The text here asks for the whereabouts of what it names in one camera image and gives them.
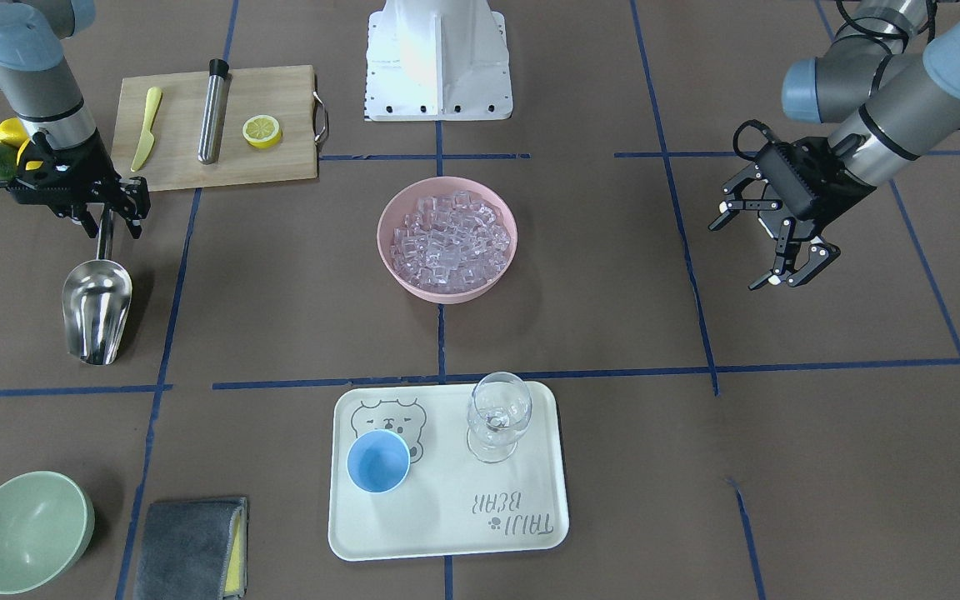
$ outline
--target metal scoop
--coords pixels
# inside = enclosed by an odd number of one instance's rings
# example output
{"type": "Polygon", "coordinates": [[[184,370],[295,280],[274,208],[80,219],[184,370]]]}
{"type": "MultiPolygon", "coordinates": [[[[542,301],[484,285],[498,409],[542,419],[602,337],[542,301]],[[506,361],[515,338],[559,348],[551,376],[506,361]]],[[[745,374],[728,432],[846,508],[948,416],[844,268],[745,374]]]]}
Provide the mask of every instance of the metal scoop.
{"type": "Polygon", "coordinates": [[[110,261],[113,247],[113,210],[102,209],[98,254],[81,263],[62,286],[65,345],[87,364],[108,365],[118,357],[128,307],[133,302],[133,278],[110,261]]]}

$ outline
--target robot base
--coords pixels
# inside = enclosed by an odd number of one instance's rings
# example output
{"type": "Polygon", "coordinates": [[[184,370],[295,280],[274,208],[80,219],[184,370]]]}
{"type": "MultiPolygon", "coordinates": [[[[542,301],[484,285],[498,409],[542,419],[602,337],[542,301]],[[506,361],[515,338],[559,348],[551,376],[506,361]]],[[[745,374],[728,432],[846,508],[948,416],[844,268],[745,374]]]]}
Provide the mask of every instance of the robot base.
{"type": "Polygon", "coordinates": [[[487,0],[387,0],[369,17],[365,118],[497,121],[513,113],[506,18],[487,0]]]}

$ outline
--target blue tape line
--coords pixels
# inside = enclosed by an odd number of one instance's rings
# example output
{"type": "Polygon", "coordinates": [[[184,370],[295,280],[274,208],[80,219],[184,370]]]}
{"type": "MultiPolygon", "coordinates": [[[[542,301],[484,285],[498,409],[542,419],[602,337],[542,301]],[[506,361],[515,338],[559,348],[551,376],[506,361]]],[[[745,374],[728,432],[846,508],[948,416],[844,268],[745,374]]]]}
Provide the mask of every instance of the blue tape line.
{"type": "Polygon", "coordinates": [[[439,304],[439,332],[438,338],[438,365],[439,365],[439,383],[447,382],[447,319],[446,307],[439,304]]]}
{"type": "Polygon", "coordinates": [[[435,160],[434,153],[327,153],[321,160],[435,160]]]}
{"type": "Polygon", "coordinates": [[[442,558],[442,596],[445,600],[454,600],[454,557],[442,558]]]}
{"type": "Polygon", "coordinates": [[[829,41],[835,39],[835,33],[832,31],[832,26],[828,22],[828,16],[824,14],[824,8],[820,7],[820,0],[814,0],[814,5],[817,7],[817,14],[820,15],[820,23],[824,24],[824,31],[827,32],[827,38],[829,41]]]}
{"type": "Polygon", "coordinates": [[[153,452],[153,426],[158,421],[158,415],[161,412],[161,394],[159,390],[153,394],[153,400],[150,402],[150,419],[147,422],[146,441],[143,448],[143,474],[140,477],[140,485],[136,486],[136,495],[132,498],[132,512],[128,521],[128,536],[125,540],[125,552],[121,558],[121,574],[117,577],[117,593],[115,600],[125,598],[125,584],[128,583],[128,567],[133,561],[133,548],[136,546],[136,529],[140,522],[140,509],[143,508],[143,493],[146,487],[146,476],[150,468],[150,455],[153,452]]]}
{"type": "Polygon", "coordinates": [[[614,152],[613,158],[734,158],[732,151],[614,152]]]}
{"type": "MultiPolygon", "coordinates": [[[[503,153],[444,153],[442,160],[528,160],[528,152],[503,153]]],[[[328,153],[320,160],[439,160],[436,153],[328,153]]]]}
{"type": "Polygon", "coordinates": [[[842,371],[857,368],[919,368],[919,366],[960,365],[960,358],[909,358],[894,361],[850,361],[837,363],[790,363],[717,366],[720,373],[772,373],[781,371],[842,371]]]}
{"type": "Polygon", "coordinates": [[[199,187],[195,190],[194,197],[191,200],[191,215],[187,217],[187,234],[183,237],[183,250],[180,252],[180,268],[176,273],[176,288],[172,293],[172,310],[168,313],[168,326],[165,327],[165,347],[161,356],[161,366],[157,370],[157,391],[153,394],[153,400],[150,402],[150,418],[147,422],[146,445],[143,449],[143,475],[140,478],[140,485],[136,487],[136,497],[132,500],[131,519],[128,522],[128,537],[125,540],[125,553],[121,559],[121,574],[117,578],[117,596],[115,599],[123,600],[125,596],[125,584],[128,582],[128,569],[133,559],[133,548],[136,546],[136,528],[138,518],[140,518],[140,509],[143,506],[143,494],[146,489],[146,478],[150,467],[150,455],[153,452],[153,429],[161,412],[161,398],[164,392],[165,375],[168,372],[168,358],[173,350],[173,335],[176,333],[176,319],[180,313],[180,297],[183,295],[183,280],[188,273],[188,254],[191,251],[191,236],[195,231],[195,217],[198,215],[198,205],[202,200],[203,190],[199,187]]]}
{"type": "Polygon", "coordinates": [[[435,122],[435,176],[443,175],[443,122],[435,122]]]}
{"type": "Polygon", "coordinates": [[[902,220],[906,223],[906,229],[910,232],[910,240],[913,243],[913,247],[917,250],[917,257],[921,259],[921,265],[925,269],[925,276],[928,278],[928,285],[932,288],[932,293],[936,296],[936,301],[940,305],[940,312],[943,314],[943,320],[946,323],[947,330],[950,332],[950,338],[953,340],[953,346],[957,350],[957,356],[960,357],[960,337],[958,337],[958,330],[953,326],[953,319],[950,317],[950,312],[948,311],[948,305],[946,305],[943,300],[943,295],[940,293],[940,286],[936,281],[936,276],[933,274],[933,270],[928,265],[928,258],[925,256],[925,249],[921,246],[921,240],[918,239],[918,232],[913,228],[913,223],[910,221],[910,213],[906,210],[906,204],[903,202],[903,195],[899,193],[898,186],[895,185],[894,179],[892,179],[891,191],[895,194],[895,203],[898,204],[898,211],[902,214],[902,220]]]}
{"type": "MultiPolygon", "coordinates": [[[[960,358],[908,358],[890,361],[846,361],[832,363],[788,363],[717,366],[720,373],[780,373],[795,371],[853,371],[864,368],[928,368],[928,366],[957,366],[960,358]]],[[[613,377],[663,377],[677,375],[708,375],[708,366],[591,369],[591,371],[533,371],[517,372],[526,379],[587,379],[613,377]]],[[[339,379],[293,379],[282,381],[228,381],[212,385],[213,390],[264,390],[264,388],[320,388],[334,385],[384,385],[396,383],[473,383],[488,375],[486,372],[439,373],[404,377],[354,377],[339,379]]]]}
{"type": "Polygon", "coordinates": [[[232,51],[232,37],[236,34],[236,14],[239,13],[239,0],[232,0],[232,16],[228,17],[228,35],[224,38],[224,53],[222,60],[228,62],[228,54],[232,51]]]}
{"type": "Polygon", "coordinates": [[[149,394],[160,390],[159,385],[97,385],[96,387],[32,387],[23,390],[0,390],[0,398],[30,398],[30,396],[85,396],[91,394],[149,394]]]}
{"type": "Polygon", "coordinates": [[[750,513],[743,501],[743,490],[735,479],[725,479],[736,490],[736,504],[739,505],[739,521],[743,525],[743,536],[747,539],[747,553],[750,554],[750,568],[754,571],[754,587],[757,588],[757,600],[765,600],[765,582],[762,581],[762,566],[758,562],[758,548],[754,546],[754,531],[750,527],[750,513]]]}
{"type": "Polygon", "coordinates": [[[161,354],[161,366],[157,369],[157,384],[165,383],[168,373],[168,357],[173,350],[173,337],[176,334],[176,318],[180,313],[180,298],[183,296],[183,280],[188,275],[188,255],[191,253],[191,236],[195,233],[195,217],[198,205],[202,201],[203,190],[195,189],[191,197],[191,213],[187,215],[187,234],[183,236],[183,250],[180,251],[180,268],[176,272],[176,288],[172,290],[172,308],[168,312],[168,326],[165,327],[165,347],[161,354]]]}
{"type": "Polygon", "coordinates": [[[403,377],[344,377],[337,379],[288,379],[282,381],[222,381],[212,390],[269,390],[269,388],[331,388],[336,385],[388,385],[394,383],[439,383],[438,375],[403,377]]]}
{"type": "Polygon", "coordinates": [[[530,153],[445,153],[443,160],[518,160],[529,159],[530,153]]]}
{"type": "Polygon", "coordinates": [[[647,46],[643,44],[643,27],[639,23],[639,11],[636,0],[629,0],[632,4],[632,21],[636,26],[636,41],[639,43],[639,56],[643,60],[643,73],[647,76],[647,91],[651,94],[651,109],[654,111],[654,125],[658,130],[658,143],[662,145],[662,160],[666,167],[666,179],[669,182],[669,195],[673,202],[673,213],[677,217],[677,230],[683,244],[683,261],[687,265],[687,276],[691,282],[691,293],[694,295],[694,307],[698,314],[698,330],[702,334],[702,346],[706,353],[706,364],[709,365],[709,377],[713,383],[713,395],[721,394],[720,384],[717,381],[717,369],[713,364],[713,349],[709,344],[709,331],[706,330],[706,315],[702,310],[702,296],[698,293],[698,280],[694,277],[694,266],[691,263],[691,249],[687,242],[687,231],[683,227],[683,214],[679,207],[677,181],[673,178],[672,161],[669,159],[669,147],[666,144],[666,130],[662,125],[662,113],[658,110],[658,95],[654,91],[654,79],[651,77],[651,63],[647,58],[647,46]]]}

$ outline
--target bear illustration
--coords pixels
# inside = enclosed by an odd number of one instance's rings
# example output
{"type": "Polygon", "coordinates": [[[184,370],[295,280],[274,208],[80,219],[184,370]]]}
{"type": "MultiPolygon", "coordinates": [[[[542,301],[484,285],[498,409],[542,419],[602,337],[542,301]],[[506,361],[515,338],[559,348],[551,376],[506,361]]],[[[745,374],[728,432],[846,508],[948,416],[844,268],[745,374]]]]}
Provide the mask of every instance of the bear illustration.
{"type": "Polygon", "coordinates": [[[424,454],[424,446],[420,443],[420,433],[428,415],[424,407],[412,402],[403,403],[403,400],[362,400],[362,405],[354,410],[350,417],[350,426],[354,429],[354,436],[373,429],[390,429],[402,436],[410,447],[410,463],[416,463],[424,454]]]}

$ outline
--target green bowl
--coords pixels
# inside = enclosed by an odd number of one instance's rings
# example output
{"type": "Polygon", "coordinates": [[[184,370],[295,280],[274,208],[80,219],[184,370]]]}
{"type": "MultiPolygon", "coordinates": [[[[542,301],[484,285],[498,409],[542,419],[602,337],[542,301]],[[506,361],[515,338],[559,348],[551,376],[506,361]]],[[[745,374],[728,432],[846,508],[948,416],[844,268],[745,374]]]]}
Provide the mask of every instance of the green bowl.
{"type": "Polygon", "coordinates": [[[91,498],[61,473],[36,471],[3,483],[0,593],[29,592],[65,573],[94,528],[91,498]]]}

